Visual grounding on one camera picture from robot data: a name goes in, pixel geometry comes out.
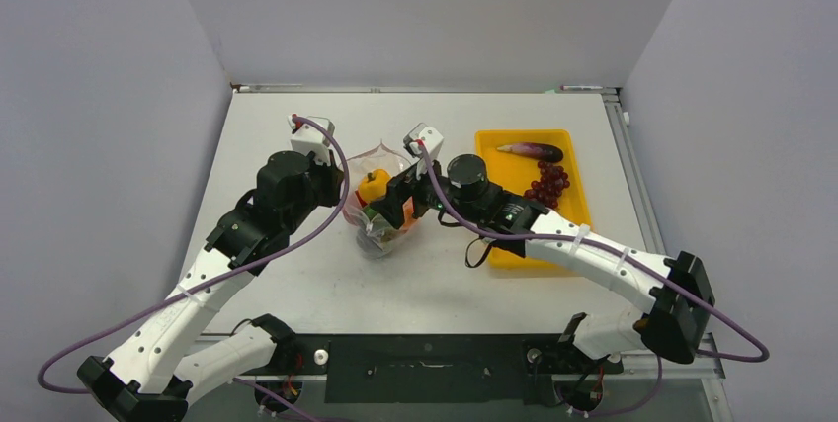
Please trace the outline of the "yellow bell pepper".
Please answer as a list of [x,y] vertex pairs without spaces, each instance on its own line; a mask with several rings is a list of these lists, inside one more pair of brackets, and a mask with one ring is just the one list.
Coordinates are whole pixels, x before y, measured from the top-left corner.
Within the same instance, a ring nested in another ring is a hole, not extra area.
[[375,169],[363,175],[356,190],[360,204],[367,206],[371,202],[384,197],[390,179],[389,173],[384,169]]

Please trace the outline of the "clear zip top bag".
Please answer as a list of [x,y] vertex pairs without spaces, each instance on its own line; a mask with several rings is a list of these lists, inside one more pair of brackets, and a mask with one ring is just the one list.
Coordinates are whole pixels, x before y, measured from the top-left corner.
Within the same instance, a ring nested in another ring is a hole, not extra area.
[[416,222],[411,199],[401,205],[403,217],[396,224],[395,208],[384,199],[389,181],[409,166],[405,156],[383,142],[348,159],[350,194],[342,214],[360,252],[369,259],[390,254]]

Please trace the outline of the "green orange mango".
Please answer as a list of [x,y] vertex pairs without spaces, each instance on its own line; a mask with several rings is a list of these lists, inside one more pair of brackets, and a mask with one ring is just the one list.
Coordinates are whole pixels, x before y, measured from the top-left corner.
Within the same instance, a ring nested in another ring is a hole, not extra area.
[[411,207],[403,210],[404,223],[400,228],[393,227],[379,212],[372,208],[365,209],[365,216],[368,219],[365,225],[365,235],[379,246],[399,239],[416,221]]

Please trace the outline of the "red grape bunch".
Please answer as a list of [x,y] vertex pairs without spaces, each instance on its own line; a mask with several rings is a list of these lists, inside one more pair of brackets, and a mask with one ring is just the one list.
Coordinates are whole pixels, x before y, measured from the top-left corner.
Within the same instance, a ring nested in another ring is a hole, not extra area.
[[557,211],[559,199],[570,188],[569,173],[562,165],[547,161],[538,161],[536,167],[538,179],[530,183],[524,198]]

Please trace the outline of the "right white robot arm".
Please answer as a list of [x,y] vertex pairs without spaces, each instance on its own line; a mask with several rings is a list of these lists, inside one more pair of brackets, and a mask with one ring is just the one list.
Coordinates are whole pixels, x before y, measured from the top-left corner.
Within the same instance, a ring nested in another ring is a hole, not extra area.
[[600,236],[489,181],[484,161],[473,154],[456,157],[446,175],[438,163],[415,163],[391,178],[371,207],[399,229],[407,201],[414,217],[429,210],[448,213],[473,225],[494,248],[559,265],[628,302],[616,315],[580,313],[571,319],[557,347],[572,371],[635,349],[678,364],[690,364],[698,354],[715,298],[697,256],[652,254]]

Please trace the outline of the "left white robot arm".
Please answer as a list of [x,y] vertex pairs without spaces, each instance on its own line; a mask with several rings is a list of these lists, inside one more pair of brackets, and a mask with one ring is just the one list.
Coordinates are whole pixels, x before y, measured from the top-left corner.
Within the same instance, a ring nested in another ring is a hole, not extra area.
[[280,373],[293,363],[296,335],[271,314],[253,318],[239,334],[189,355],[188,349],[220,310],[285,250],[318,207],[335,207],[344,173],[334,157],[273,154],[255,188],[224,214],[193,265],[153,312],[105,357],[87,358],[77,376],[118,421],[180,421],[191,404],[242,373],[264,367]]

